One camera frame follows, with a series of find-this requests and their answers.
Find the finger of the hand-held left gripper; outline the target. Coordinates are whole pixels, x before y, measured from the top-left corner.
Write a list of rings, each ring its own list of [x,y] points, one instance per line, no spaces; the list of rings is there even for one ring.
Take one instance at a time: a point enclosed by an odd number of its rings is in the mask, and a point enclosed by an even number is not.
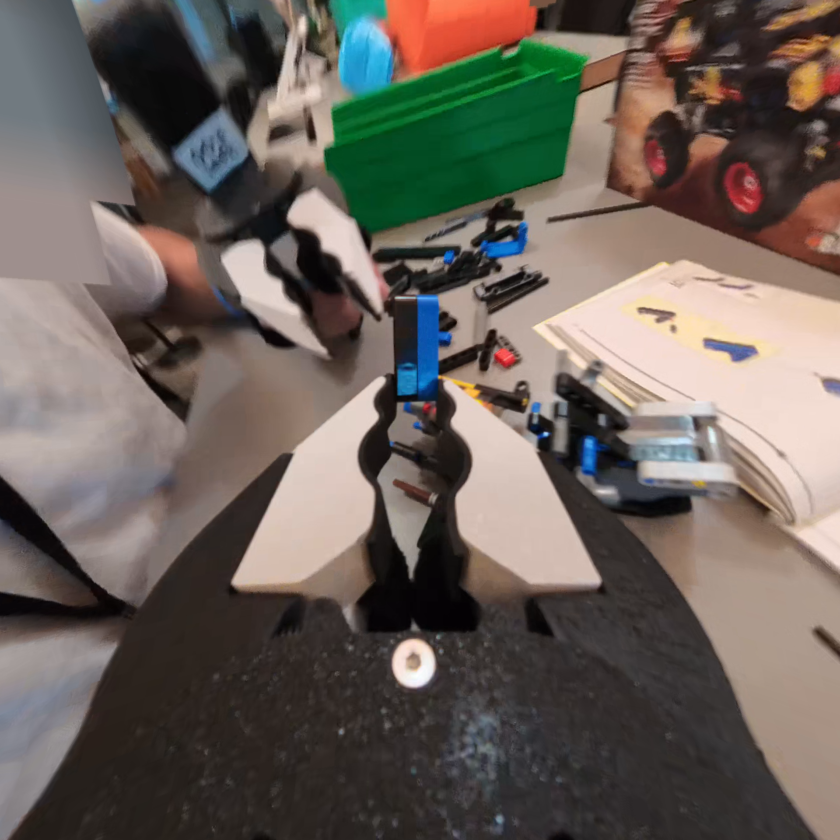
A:
[[[221,265],[227,272],[242,308],[265,341],[296,346],[329,360],[343,342],[326,341],[312,319],[311,292],[317,290],[298,265],[298,243],[279,238],[265,247],[257,239],[231,245]]]
[[[300,193],[287,223],[316,274],[329,277],[342,294],[376,321],[385,315],[384,280],[356,221],[319,189]]]

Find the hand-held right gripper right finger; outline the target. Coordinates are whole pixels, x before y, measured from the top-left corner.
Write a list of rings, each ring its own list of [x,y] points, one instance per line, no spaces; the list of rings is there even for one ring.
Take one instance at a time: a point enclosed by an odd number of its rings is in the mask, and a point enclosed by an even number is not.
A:
[[[436,423],[444,491],[415,583],[476,601],[597,591],[602,577],[537,451],[449,380],[438,382]]]

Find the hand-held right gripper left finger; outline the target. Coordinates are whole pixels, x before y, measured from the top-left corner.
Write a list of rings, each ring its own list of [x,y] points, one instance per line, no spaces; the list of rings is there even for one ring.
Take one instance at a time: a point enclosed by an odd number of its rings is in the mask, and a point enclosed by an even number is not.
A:
[[[373,379],[294,449],[230,582],[239,594],[301,595],[355,603],[373,584],[366,539],[375,489],[361,467],[364,437],[380,419]]]

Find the person's left forearm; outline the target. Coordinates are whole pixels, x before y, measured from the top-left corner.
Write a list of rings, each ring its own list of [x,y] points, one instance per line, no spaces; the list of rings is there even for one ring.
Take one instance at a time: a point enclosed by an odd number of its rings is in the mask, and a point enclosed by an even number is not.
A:
[[[227,319],[228,312],[200,266],[191,239],[151,225],[141,225],[137,231],[164,269],[166,290],[154,313],[161,323],[195,327],[219,324]]]

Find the pile of large black lego pieces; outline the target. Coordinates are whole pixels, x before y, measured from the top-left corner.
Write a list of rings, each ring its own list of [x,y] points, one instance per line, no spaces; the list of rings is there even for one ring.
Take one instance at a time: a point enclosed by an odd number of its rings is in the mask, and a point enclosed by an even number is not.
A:
[[[447,245],[444,238],[463,231],[473,223],[483,223],[478,235],[469,245]],[[389,288],[385,311],[392,315],[392,303],[411,291],[420,295],[440,295],[465,287],[478,280],[486,280],[502,271],[506,259],[489,259],[481,251],[484,240],[497,242],[512,238],[525,213],[513,196],[504,196],[477,212],[447,222],[438,231],[426,236],[423,243],[413,246],[381,247],[374,251],[374,262],[383,266],[383,277]]]

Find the partly built lego truck chassis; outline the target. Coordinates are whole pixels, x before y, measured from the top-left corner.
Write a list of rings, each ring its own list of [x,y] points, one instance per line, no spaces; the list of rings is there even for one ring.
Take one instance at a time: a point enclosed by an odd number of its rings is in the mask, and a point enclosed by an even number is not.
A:
[[[708,402],[646,402],[626,415],[595,390],[604,363],[596,360],[572,374],[561,353],[554,379],[552,416],[527,404],[529,389],[513,392],[488,385],[452,385],[477,392],[490,407],[528,412],[527,430],[549,462],[572,470],[604,506],[637,517],[664,517],[691,509],[697,496],[738,492],[736,471],[717,410]]]

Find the blue lego panel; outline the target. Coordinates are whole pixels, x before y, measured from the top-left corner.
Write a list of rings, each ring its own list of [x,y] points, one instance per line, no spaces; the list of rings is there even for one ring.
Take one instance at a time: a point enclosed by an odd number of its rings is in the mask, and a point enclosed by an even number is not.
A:
[[[525,250],[529,241],[529,225],[520,222],[516,234],[512,238],[490,242],[484,240],[479,250],[489,259],[504,259],[519,256]]]

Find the long black lego axle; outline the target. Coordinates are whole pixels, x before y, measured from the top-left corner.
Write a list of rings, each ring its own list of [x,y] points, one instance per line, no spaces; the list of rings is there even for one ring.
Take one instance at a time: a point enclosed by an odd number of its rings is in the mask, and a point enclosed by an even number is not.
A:
[[[595,208],[583,209],[579,211],[573,211],[569,213],[559,213],[552,216],[549,216],[546,219],[546,224],[559,224],[565,223],[570,221],[575,221],[578,219],[585,219],[590,217],[600,217],[610,214],[619,214],[624,212],[630,212],[636,209],[642,209],[646,207],[650,207],[652,204],[650,202],[641,201],[641,202],[632,202],[632,203],[622,203],[622,204],[615,204],[609,206],[599,206]]]

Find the lego set box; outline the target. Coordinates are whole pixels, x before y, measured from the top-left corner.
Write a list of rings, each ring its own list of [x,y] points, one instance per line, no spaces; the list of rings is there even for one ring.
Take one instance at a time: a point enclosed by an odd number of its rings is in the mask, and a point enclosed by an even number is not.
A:
[[[605,185],[839,272],[839,2],[638,2]]]

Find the person's left hand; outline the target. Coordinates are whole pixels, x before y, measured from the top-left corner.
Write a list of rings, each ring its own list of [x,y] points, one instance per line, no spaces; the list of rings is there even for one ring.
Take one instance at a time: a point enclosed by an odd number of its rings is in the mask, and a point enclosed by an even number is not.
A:
[[[326,341],[357,340],[361,335],[363,311],[343,293],[311,291],[311,317]]]

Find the black stool chair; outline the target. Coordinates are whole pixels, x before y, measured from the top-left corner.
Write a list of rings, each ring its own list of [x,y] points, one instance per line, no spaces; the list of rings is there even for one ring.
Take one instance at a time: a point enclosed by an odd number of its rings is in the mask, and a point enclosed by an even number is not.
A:
[[[148,319],[121,322],[117,333],[141,380],[172,414],[186,422],[203,355],[201,340],[179,329],[171,334]]]

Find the green storage bin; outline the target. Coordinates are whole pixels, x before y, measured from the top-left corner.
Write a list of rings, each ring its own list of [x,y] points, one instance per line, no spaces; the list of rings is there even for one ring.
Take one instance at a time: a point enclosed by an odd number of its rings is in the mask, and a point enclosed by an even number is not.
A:
[[[325,168],[372,233],[558,179],[586,64],[524,39],[343,101]]]

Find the light blue crumpled bag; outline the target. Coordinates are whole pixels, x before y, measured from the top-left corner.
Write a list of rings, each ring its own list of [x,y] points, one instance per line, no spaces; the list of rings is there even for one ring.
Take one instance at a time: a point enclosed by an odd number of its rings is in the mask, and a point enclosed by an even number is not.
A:
[[[395,50],[384,22],[373,16],[351,21],[340,41],[339,80],[358,97],[389,87],[395,74]]]

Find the orange storage bin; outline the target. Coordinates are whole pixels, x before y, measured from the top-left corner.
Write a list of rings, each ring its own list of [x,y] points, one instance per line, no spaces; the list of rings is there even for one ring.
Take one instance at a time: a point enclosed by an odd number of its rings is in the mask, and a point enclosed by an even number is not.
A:
[[[419,74],[530,36],[530,1],[387,1],[386,26],[402,68]]]

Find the open instruction booklet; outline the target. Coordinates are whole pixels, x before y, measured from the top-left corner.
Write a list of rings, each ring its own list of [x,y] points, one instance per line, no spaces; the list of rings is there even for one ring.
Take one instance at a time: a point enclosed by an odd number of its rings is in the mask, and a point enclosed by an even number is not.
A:
[[[741,487],[839,568],[839,303],[687,260],[536,324],[627,408],[713,403]]]

